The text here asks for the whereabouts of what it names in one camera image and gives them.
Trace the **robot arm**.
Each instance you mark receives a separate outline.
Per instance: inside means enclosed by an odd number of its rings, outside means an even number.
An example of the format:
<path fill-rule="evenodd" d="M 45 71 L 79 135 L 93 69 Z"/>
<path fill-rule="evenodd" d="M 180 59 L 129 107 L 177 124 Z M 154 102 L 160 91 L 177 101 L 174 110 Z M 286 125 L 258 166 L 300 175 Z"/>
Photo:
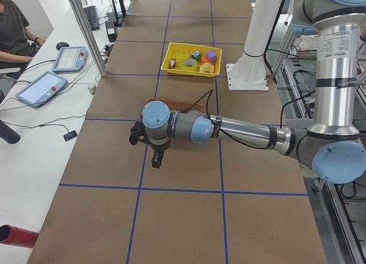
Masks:
<path fill-rule="evenodd" d="M 353 125 L 357 42 L 364 21 L 365 0 L 295 0 L 293 24 L 312 26 L 319 35 L 315 112 L 307 129 L 259 125 L 191 109 L 180 112 L 152 101 L 131 128 L 130 144 L 150 145 L 152 165 L 159 168 L 173 138 L 199 144 L 232 139 L 290 156 L 310 170 L 311 177 L 334 184 L 354 181 L 365 172 L 365 148 Z"/>

